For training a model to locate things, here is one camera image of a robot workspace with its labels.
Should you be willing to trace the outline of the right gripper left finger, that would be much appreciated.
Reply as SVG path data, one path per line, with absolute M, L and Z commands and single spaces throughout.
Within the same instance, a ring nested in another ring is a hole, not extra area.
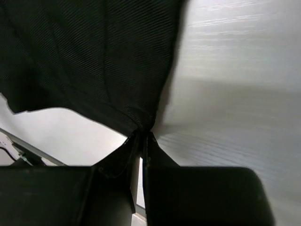
M 0 169 L 3 226 L 129 226 L 136 211 L 141 135 L 92 166 L 57 166 L 12 146 L 20 157 Z

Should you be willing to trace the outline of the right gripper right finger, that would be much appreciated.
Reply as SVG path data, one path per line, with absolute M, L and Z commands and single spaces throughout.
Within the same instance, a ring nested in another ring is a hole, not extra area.
M 273 226 L 256 173 L 244 167 L 180 166 L 143 138 L 143 192 L 150 226 Z

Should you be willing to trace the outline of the black pleated skirt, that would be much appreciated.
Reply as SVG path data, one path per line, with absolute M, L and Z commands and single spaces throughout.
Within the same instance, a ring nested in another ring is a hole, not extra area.
M 155 122 L 181 0 L 3 0 L 0 91 L 15 113 L 68 108 L 126 136 Z

